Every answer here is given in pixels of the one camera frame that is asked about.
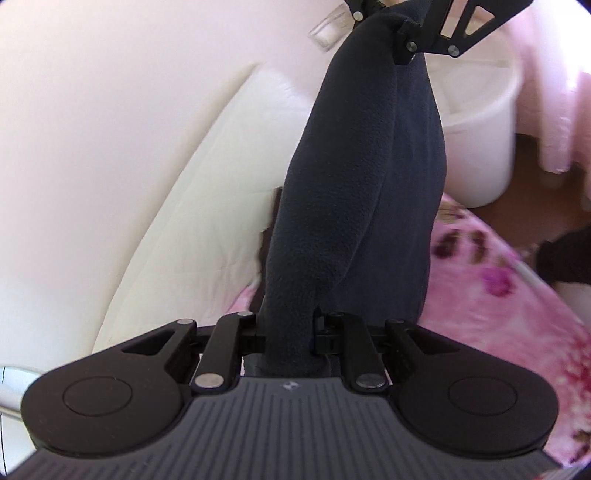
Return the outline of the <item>black fleece garment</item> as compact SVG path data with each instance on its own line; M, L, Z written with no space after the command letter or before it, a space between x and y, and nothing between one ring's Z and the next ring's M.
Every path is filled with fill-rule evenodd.
M260 309L266 350L246 358L249 376L327 375L315 312L370 326L422 314L447 160L425 58L399 53L424 13L407 1L373 14L329 64L284 180Z

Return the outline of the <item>white plastic bucket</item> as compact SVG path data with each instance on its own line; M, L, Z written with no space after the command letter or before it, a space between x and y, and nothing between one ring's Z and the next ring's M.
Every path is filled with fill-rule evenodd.
M445 192L468 208L488 205L513 175L521 60L502 32L457 59L425 59L445 136Z

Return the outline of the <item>white padded headboard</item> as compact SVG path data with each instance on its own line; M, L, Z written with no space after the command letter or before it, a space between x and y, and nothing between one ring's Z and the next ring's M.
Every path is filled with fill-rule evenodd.
M95 352L177 319L211 326L245 309L270 225L311 113L311 98L270 66L253 69L207 132L138 244Z

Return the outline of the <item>pink curtain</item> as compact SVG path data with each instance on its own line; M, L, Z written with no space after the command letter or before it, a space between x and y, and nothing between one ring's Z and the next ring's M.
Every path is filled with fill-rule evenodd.
M576 1L535 1L504 28L524 83L517 131L538 141L539 164L590 167L590 13Z

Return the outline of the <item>pink floral bed blanket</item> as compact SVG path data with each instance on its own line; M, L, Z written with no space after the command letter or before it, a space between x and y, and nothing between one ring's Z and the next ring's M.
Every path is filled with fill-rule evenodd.
M491 227L445 195L432 234L424 328L543 376L560 413L546 445L590 461L590 329Z

